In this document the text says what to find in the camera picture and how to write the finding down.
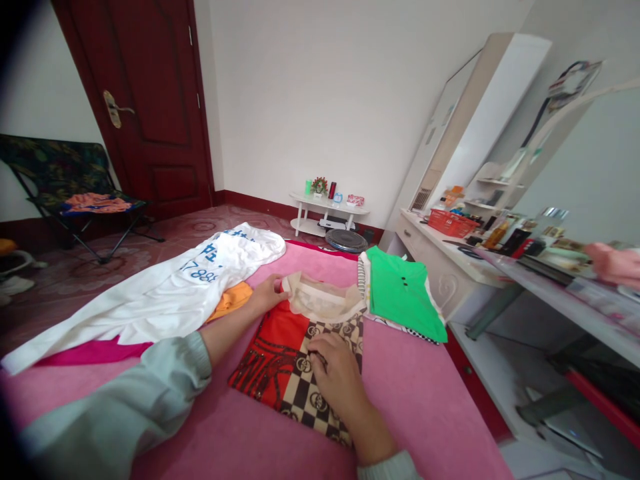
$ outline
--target red basket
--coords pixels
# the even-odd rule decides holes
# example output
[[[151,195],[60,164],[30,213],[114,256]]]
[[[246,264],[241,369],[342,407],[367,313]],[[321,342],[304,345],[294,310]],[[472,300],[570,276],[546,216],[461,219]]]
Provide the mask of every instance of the red basket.
[[[450,237],[464,238],[466,234],[471,233],[480,224],[455,213],[431,209],[429,226]]]

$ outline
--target bed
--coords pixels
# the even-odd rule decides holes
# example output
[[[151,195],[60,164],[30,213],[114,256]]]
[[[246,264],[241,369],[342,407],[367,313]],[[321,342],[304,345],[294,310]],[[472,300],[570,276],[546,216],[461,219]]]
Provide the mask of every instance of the bed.
[[[348,287],[357,282],[354,258],[290,243],[284,256],[247,282],[254,287],[271,273],[303,270]],[[257,322],[217,366],[180,432],[136,459],[131,478],[355,478],[352,450],[227,385],[256,327]],[[0,380],[21,429],[136,362],[33,367],[14,377],[3,371]],[[363,381],[424,478],[513,478],[444,346],[366,321]]]

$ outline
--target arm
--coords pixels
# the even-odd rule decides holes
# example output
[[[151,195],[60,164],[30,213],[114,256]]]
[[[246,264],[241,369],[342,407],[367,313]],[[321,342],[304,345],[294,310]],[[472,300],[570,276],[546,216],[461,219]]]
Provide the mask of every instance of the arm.
[[[211,369],[264,312],[287,298],[270,276],[240,309],[185,338],[151,346],[140,364],[88,397],[38,418],[21,440],[44,477],[124,479],[136,455],[170,438]]]
[[[309,342],[320,393],[345,422],[358,456],[361,480],[418,479],[411,456],[399,452],[380,412],[365,392],[355,356],[336,333]]]

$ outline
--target red wooden door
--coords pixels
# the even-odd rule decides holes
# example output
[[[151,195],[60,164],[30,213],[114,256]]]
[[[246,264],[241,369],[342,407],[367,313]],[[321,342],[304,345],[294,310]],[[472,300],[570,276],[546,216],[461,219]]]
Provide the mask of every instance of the red wooden door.
[[[54,0],[123,190],[173,217],[210,207],[191,0]],[[114,126],[104,92],[121,110]]]

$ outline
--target small box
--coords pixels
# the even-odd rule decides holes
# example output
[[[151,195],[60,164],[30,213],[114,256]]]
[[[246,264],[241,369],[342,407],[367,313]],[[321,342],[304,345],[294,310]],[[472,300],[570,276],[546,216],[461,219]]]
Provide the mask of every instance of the small box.
[[[347,197],[348,207],[362,207],[365,204],[365,198],[358,195],[349,195]]]

